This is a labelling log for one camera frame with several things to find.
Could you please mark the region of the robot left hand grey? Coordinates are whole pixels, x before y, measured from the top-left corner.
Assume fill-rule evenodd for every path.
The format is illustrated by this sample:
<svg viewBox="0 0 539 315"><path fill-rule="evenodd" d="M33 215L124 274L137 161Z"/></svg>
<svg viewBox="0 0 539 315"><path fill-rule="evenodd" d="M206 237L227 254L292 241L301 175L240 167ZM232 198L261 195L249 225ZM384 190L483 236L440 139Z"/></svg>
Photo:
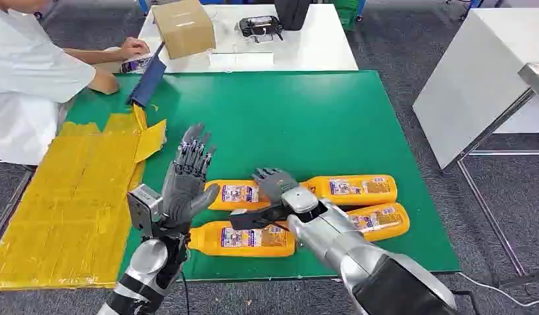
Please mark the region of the robot left hand grey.
<svg viewBox="0 0 539 315"><path fill-rule="evenodd" d="M164 230L190 228L192 219L217 198L220 186L206 186L207 170L215 147L206 148L211 133L204 124L191 125L169 164L162 187Z"/></svg>

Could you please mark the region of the person's left hand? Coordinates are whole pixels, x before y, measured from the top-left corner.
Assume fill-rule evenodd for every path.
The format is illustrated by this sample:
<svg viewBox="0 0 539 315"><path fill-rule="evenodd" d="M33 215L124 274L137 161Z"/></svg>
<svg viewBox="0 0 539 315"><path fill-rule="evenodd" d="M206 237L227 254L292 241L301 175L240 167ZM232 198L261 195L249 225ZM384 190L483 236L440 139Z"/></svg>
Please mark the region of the person's left hand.
<svg viewBox="0 0 539 315"><path fill-rule="evenodd" d="M128 37L118 49L116 55L117 60L128 60L149 53L150 48L146 42L134 37Z"/></svg>

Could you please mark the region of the robot right hand grey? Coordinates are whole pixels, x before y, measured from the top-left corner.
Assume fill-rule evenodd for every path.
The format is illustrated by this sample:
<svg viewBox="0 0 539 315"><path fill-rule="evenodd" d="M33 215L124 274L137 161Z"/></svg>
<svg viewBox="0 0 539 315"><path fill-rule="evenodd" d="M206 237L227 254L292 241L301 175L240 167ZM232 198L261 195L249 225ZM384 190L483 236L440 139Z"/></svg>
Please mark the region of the robot right hand grey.
<svg viewBox="0 0 539 315"><path fill-rule="evenodd" d="M281 203L283 193L299 186L289 173L277 168L256 168L251 177L271 204Z"/></svg>

